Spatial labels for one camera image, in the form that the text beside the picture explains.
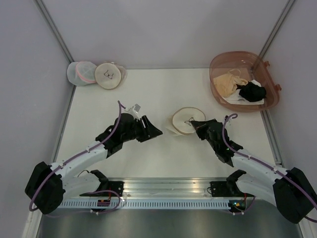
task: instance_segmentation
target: laundry basket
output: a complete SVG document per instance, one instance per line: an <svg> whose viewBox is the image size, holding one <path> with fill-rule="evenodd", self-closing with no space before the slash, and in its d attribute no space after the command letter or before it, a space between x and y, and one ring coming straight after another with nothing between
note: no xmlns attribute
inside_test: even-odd
<svg viewBox="0 0 317 238"><path fill-rule="evenodd" d="M279 101L279 84L274 84L268 70L268 62L254 53L246 51L226 52L216 56L210 63L210 85L214 98L225 108L236 112L256 112L274 107ZM218 93L214 78L227 73L232 69L241 72L240 77L248 81L256 80L266 89L266 97L262 105L235 105L225 101Z"/></svg>

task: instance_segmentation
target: gray wall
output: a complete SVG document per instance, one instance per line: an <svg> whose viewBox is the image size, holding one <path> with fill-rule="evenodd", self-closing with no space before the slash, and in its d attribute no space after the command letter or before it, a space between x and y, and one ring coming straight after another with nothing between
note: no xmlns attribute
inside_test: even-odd
<svg viewBox="0 0 317 238"><path fill-rule="evenodd" d="M207 67L259 53L286 0L44 0L75 61Z"/></svg>
<svg viewBox="0 0 317 238"><path fill-rule="evenodd" d="M316 9L316 0L297 1L265 58L282 87L270 114L285 165L302 169L317 191Z"/></svg>
<svg viewBox="0 0 317 238"><path fill-rule="evenodd" d="M68 62L31 0L0 2L0 237L20 237L34 166L49 162L71 86Z"/></svg>

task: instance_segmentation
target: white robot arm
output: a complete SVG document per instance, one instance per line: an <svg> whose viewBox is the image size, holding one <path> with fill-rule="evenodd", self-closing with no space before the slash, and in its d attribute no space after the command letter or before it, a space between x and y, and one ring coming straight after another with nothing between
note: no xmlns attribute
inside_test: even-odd
<svg viewBox="0 0 317 238"><path fill-rule="evenodd" d="M287 170L253 157L231 141L225 125L215 119L191 124L198 137L209 142L219 160L238 169L227 178L232 196L242 192L266 200L292 223L299 223L316 205L317 195L300 169Z"/></svg>
<svg viewBox="0 0 317 238"><path fill-rule="evenodd" d="M75 176L118 152L124 142L134 139L144 142L162 135L146 116L139 118L139 109L140 106L136 104L121 114L120 107L120 114L114 125L97 136L86 150L70 159L50 165L45 162L37 164L25 188L25 193L31 198L30 211L35 210L32 208L34 203L43 214L48 214L65 199L107 189L106 177L97 170L78 178Z"/></svg>

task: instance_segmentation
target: white cloth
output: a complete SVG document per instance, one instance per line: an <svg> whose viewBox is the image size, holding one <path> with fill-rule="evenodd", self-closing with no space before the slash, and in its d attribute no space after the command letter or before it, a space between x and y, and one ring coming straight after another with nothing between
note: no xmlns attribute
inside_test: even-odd
<svg viewBox="0 0 317 238"><path fill-rule="evenodd" d="M256 80L252 80L251 82L254 83L255 85L261 87L261 84L259 82L257 82ZM248 100L246 100L245 98L243 98L239 95L240 90L241 89L237 89L229 97L222 98L222 99L227 101L230 104L235 104L235 105L262 105L262 104L264 104L264 99L257 101L257 102L249 102Z"/></svg>

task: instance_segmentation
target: gray floor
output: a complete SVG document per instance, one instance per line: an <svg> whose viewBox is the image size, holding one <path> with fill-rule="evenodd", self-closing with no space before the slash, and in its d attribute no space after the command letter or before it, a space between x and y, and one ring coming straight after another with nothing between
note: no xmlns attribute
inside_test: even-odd
<svg viewBox="0 0 317 238"><path fill-rule="evenodd" d="M59 210L57 213L69 213ZM41 221L37 238L301 238L299 227L257 201L244 216L215 210L118 210Z"/></svg>

